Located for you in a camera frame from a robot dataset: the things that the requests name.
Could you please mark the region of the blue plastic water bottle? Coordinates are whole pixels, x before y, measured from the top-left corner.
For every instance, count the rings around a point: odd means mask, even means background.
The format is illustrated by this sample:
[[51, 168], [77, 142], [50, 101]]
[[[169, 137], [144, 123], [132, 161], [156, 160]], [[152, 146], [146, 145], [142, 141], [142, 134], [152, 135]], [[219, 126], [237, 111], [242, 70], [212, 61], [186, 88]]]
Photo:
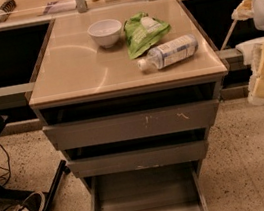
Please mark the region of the blue plastic water bottle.
[[151, 48], [145, 58], [137, 61], [138, 67], [141, 71], [152, 68], [163, 69], [186, 58], [190, 58], [195, 54], [198, 47], [198, 40], [193, 34], [183, 35]]

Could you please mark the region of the grey drawer cabinet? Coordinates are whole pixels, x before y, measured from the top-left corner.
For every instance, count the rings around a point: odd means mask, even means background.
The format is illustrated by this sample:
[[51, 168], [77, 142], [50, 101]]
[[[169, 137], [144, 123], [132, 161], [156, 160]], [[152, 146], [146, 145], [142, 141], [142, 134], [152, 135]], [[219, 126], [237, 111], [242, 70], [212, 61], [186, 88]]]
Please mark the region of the grey drawer cabinet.
[[[179, 0], [140, 1], [55, 18], [29, 102], [42, 128], [212, 99], [219, 101], [227, 68], [205, 39], [199, 41], [198, 51], [190, 59], [163, 70], [142, 72], [128, 57], [123, 42], [106, 49], [89, 37], [87, 30], [92, 23], [107, 18], [125, 21], [141, 11], [167, 21], [172, 37], [199, 32]], [[69, 162], [207, 142], [212, 126], [59, 151]]]

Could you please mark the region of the middle grey drawer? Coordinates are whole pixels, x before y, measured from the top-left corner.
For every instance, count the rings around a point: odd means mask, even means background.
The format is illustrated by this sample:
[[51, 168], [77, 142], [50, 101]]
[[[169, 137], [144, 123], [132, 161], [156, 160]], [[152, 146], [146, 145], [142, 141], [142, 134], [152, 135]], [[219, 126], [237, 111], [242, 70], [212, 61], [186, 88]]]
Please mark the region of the middle grey drawer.
[[125, 153], [90, 157], [68, 162], [73, 174], [92, 177], [115, 172], [143, 170], [177, 163], [204, 159], [208, 143], [193, 141], [164, 147], [153, 147]]

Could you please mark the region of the grey drawer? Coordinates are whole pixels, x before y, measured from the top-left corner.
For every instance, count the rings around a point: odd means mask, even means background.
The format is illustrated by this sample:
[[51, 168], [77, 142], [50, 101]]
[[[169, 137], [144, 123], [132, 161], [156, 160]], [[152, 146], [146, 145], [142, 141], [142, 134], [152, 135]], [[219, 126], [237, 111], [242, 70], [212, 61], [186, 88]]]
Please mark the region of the grey drawer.
[[92, 211], [208, 211], [191, 162], [92, 177], [90, 181]]
[[219, 101], [212, 99], [167, 108], [44, 126], [57, 150], [135, 140], [214, 124]]
[[164, 147], [153, 147], [125, 153], [90, 157], [68, 162], [73, 174], [92, 177], [115, 172], [143, 170], [177, 163], [204, 159], [208, 143], [193, 141]]

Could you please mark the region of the bottom grey drawer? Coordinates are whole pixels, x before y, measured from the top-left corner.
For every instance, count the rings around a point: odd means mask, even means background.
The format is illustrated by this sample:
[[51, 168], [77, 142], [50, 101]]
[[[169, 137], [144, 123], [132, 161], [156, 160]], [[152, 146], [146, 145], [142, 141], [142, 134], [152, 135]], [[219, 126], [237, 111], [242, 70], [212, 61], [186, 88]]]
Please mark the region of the bottom grey drawer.
[[208, 211], [191, 162], [92, 177], [90, 181], [92, 211]]

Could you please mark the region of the top grey drawer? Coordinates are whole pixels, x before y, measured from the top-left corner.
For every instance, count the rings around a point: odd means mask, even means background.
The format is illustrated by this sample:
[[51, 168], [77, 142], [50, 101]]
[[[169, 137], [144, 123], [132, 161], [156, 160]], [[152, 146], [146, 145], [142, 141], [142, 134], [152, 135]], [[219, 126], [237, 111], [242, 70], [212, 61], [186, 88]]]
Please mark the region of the top grey drawer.
[[214, 124], [219, 101], [212, 99], [167, 108], [44, 126], [57, 150], [135, 140]]

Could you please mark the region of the white stick with tip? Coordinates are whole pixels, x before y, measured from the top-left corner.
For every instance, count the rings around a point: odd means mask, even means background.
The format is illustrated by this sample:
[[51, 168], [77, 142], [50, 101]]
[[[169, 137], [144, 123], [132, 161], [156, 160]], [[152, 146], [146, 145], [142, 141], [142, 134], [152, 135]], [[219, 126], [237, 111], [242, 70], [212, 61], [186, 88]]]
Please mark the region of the white stick with tip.
[[236, 23], [237, 23], [237, 20], [234, 19], [233, 22], [231, 23], [231, 26], [230, 26], [230, 28], [228, 30], [228, 33], [226, 34], [226, 37], [225, 37], [225, 39], [223, 41], [223, 44], [222, 44], [220, 50], [224, 50], [226, 48], [226, 46], [228, 44], [228, 41], [229, 41], [229, 38], [231, 37], [231, 34], [234, 32], [234, 28], [237, 25]]

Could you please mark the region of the green snack bag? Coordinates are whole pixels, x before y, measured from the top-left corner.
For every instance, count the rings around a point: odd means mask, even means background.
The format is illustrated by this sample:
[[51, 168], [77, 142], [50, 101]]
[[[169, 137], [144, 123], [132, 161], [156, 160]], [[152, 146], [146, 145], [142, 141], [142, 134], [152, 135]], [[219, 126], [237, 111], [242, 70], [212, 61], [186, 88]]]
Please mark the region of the green snack bag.
[[166, 21], [151, 18], [148, 13], [138, 12], [126, 20], [123, 29], [128, 56], [134, 60], [170, 32], [171, 25]]

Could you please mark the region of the white ceramic bowl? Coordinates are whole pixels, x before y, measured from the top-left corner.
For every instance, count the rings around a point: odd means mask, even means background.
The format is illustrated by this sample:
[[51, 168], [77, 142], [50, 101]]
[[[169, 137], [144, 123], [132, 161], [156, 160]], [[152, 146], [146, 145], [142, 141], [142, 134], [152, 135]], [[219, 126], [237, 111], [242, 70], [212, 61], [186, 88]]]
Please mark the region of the white ceramic bowl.
[[122, 23], [116, 19], [96, 21], [89, 26], [87, 32], [97, 45], [110, 48], [120, 39]]

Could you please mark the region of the black floor bar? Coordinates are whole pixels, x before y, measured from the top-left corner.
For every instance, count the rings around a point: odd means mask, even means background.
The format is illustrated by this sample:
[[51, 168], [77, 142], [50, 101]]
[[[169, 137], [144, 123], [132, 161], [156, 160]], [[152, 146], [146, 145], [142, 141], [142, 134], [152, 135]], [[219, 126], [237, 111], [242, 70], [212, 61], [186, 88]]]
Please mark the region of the black floor bar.
[[71, 172], [70, 169], [66, 165], [66, 161], [64, 161], [63, 159], [60, 160], [58, 168], [55, 172], [56, 174], [53, 177], [51, 187], [49, 188], [49, 191], [45, 195], [45, 197], [46, 197], [45, 202], [46, 203], [45, 203], [42, 211], [49, 211], [51, 209], [50, 206], [52, 205], [52, 202], [54, 201], [55, 193], [57, 192], [58, 186], [59, 186], [60, 181], [62, 179], [61, 177], [63, 176], [63, 174], [69, 174], [70, 172]]

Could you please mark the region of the white curved bracket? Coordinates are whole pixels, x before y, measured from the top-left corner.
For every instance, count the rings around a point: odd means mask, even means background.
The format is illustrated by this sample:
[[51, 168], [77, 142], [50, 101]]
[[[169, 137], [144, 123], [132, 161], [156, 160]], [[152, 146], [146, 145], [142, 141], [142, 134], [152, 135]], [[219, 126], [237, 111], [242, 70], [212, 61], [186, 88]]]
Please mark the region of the white curved bracket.
[[244, 58], [243, 59], [244, 65], [251, 64], [253, 47], [255, 45], [259, 45], [262, 43], [264, 43], [264, 37], [258, 37], [258, 38], [254, 38], [253, 40], [247, 40], [247, 41], [242, 42], [240, 44], [236, 44], [236, 46], [235, 46], [236, 50], [241, 52], [242, 56]]

